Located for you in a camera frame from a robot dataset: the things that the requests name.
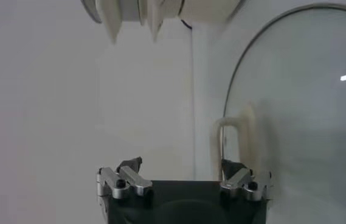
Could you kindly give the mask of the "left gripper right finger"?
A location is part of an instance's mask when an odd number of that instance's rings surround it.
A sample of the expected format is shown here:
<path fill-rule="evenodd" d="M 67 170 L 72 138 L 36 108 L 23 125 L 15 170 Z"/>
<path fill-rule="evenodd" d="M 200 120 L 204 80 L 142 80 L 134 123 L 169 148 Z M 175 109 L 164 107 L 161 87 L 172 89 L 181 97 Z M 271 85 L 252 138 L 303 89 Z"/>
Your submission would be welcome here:
<path fill-rule="evenodd" d="M 242 195 L 247 201 L 268 199 L 272 179 L 270 171 L 254 174 L 254 170 L 243 163 L 227 159 L 221 160 L 221 168 L 225 179 L 220 182 L 220 190 L 228 198 L 237 198 Z"/>

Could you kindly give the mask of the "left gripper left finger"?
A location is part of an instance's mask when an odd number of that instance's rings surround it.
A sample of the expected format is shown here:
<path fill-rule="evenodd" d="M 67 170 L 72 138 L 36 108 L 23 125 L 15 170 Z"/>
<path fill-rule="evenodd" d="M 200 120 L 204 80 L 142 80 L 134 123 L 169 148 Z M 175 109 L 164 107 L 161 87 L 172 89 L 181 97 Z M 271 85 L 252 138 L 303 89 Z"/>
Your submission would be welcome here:
<path fill-rule="evenodd" d="M 153 182 L 139 175 L 142 158 L 137 157 L 122 161 L 114 170 L 101 167 L 96 173 L 97 196 L 112 196 L 121 200 L 129 196 L 131 191 L 140 197 L 146 197 L 153 190 Z"/>

